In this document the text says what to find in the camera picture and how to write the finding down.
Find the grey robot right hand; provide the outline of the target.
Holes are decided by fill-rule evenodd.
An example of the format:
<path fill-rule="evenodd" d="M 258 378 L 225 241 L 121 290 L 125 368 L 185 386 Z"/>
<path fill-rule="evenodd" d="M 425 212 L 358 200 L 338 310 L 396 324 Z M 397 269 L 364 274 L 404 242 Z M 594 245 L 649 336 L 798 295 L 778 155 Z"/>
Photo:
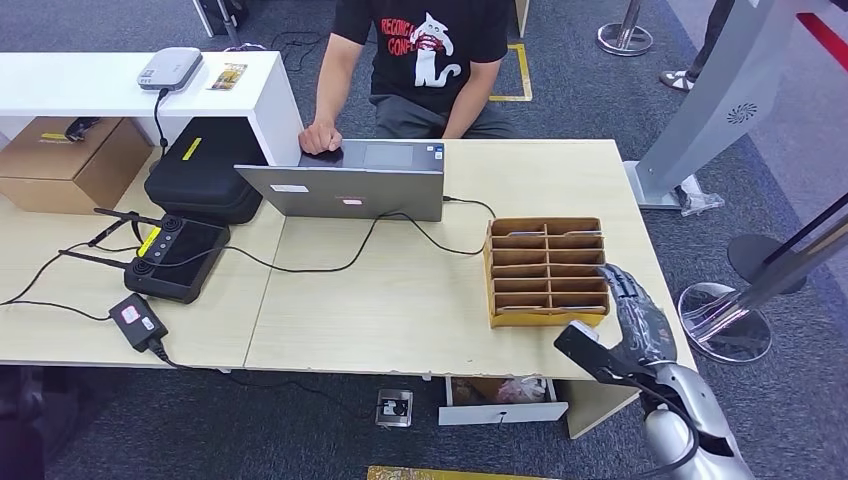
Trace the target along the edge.
<path fill-rule="evenodd" d="M 614 355 L 628 367 L 650 371 L 659 365 L 676 364 L 677 346 L 665 313 L 633 275 L 612 263 L 597 268 L 609 286 L 615 303 L 622 340 Z"/>

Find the person's right hand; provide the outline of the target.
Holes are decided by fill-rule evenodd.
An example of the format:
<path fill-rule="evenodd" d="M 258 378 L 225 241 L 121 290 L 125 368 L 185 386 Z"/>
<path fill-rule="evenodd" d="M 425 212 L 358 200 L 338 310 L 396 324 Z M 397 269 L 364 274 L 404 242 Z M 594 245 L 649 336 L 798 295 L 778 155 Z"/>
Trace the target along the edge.
<path fill-rule="evenodd" d="M 342 135 L 332 120 L 315 120 L 299 134 L 298 141 L 304 153 L 318 155 L 338 150 Z"/>

